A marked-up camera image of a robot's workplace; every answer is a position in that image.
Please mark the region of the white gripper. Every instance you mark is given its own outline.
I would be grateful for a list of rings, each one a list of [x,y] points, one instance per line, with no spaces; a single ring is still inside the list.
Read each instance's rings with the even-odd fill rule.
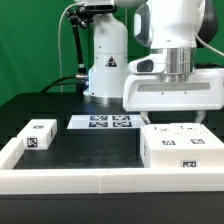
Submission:
[[[194,122],[201,123],[205,111],[224,106],[224,69],[197,69],[186,81],[162,80],[166,76],[165,57],[147,56],[129,63],[131,74],[125,81],[123,107],[140,112],[149,125],[148,112],[197,111]]]

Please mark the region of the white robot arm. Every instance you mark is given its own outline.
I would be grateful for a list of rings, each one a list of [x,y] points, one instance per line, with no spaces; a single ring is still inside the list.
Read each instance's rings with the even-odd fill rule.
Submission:
[[[217,30],[212,0],[75,0],[86,25],[94,19],[94,65],[84,97],[122,102],[129,112],[195,111],[224,107],[224,69],[197,69],[195,51]],[[128,62],[127,29],[112,13],[137,8],[134,36],[150,53]]]

